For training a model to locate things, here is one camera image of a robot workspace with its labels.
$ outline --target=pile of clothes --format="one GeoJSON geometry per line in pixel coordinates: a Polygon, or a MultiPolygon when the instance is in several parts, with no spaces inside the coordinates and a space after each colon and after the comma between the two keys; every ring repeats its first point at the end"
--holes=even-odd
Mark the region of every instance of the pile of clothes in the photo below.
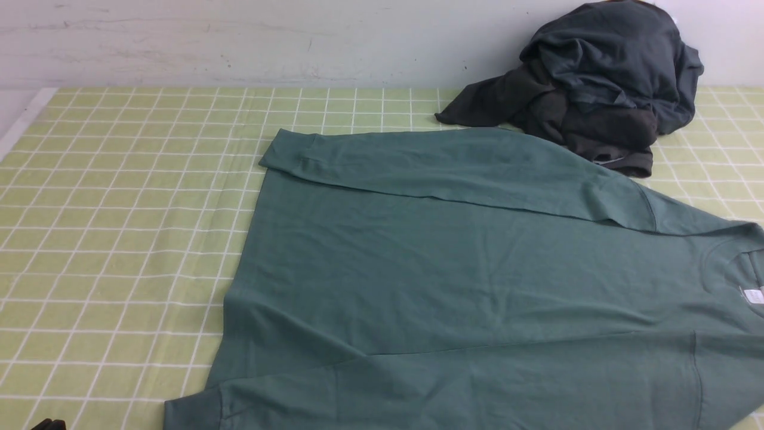
{"type": "Polygon", "coordinates": [[[672,17],[654,5],[582,5],[542,26],[523,64],[473,83],[435,117],[446,124],[509,122],[604,167],[652,173],[650,145],[693,118],[703,64],[672,17]]]}

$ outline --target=tag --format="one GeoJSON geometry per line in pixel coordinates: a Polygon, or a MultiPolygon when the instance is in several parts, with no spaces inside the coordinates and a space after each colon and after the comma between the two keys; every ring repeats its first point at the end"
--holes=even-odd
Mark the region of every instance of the tag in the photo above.
{"type": "Polygon", "coordinates": [[[743,293],[750,303],[764,305],[764,294],[761,290],[743,290],[743,293]]]}

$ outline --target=green t-shirt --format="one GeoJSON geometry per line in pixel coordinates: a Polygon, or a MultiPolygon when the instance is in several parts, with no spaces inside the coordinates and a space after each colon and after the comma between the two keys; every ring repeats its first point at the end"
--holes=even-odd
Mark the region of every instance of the green t-shirt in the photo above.
{"type": "Polygon", "coordinates": [[[166,430],[724,430],[764,403],[756,224],[502,129],[281,131],[261,164],[166,430]]]}

